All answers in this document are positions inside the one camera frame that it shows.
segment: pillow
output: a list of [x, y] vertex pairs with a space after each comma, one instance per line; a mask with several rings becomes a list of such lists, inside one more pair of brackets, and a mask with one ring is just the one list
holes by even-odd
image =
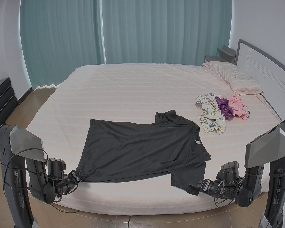
[[230, 86], [236, 95], [263, 93], [262, 87], [236, 65], [229, 62], [211, 61], [203, 63], [203, 66], [216, 72]]

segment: wooden floor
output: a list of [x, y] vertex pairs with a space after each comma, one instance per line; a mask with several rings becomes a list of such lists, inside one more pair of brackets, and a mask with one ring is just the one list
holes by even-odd
[[[26, 128], [32, 121], [39, 108], [47, 101], [55, 88], [37, 89], [19, 105], [6, 121], [9, 125]], [[241, 208], [231, 204], [225, 208], [217, 208], [198, 213], [179, 215], [140, 215], [132, 216], [130, 228], [256, 228], [259, 225], [261, 214], [265, 210], [267, 194], [263, 193], [253, 204]], [[78, 213], [62, 213], [30, 196], [33, 215], [37, 218], [40, 228], [127, 228], [129, 216], [101, 215], [80, 211]], [[65, 211], [73, 209], [56, 205]], [[13, 228], [14, 223], [7, 201], [0, 185], [0, 227]]]

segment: bed sheet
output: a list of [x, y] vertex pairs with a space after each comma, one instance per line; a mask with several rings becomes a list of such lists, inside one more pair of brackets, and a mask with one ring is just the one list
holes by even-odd
[[[49, 157], [75, 169], [85, 144], [90, 119], [153, 123], [155, 112], [176, 110], [200, 126], [195, 99], [205, 93], [232, 93], [212, 71], [179, 64], [107, 64], [77, 68], [40, 108], [27, 130], [40, 137]], [[205, 178], [214, 180], [221, 165], [238, 161], [245, 172], [245, 145], [280, 122], [261, 95], [242, 95], [251, 116], [227, 121], [222, 135], [200, 131], [211, 155]], [[268, 191], [269, 165], [262, 177]], [[193, 196], [171, 186], [170, 174], [124, 183], [79, 183], [60, 205], [93, 213], [118, 215], [176, 214], [215, 208], [213, 198]]]

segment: white headboard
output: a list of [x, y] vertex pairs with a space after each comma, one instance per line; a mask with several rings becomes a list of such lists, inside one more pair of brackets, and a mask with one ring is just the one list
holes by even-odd
[[285, 66], [242, 39], [239, 39], [235, 65], [262, 86], [264, 98], [285, 120]]

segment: black baseboard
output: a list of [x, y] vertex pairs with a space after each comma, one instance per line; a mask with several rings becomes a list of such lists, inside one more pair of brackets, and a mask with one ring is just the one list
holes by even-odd
[[29, 94], [33, 91], [33, 88], [29, 88], [23, 96], [21, 96], [21, 98], [18, 100], [19, 105], [27, 98], [27, 96], [29, 96]]

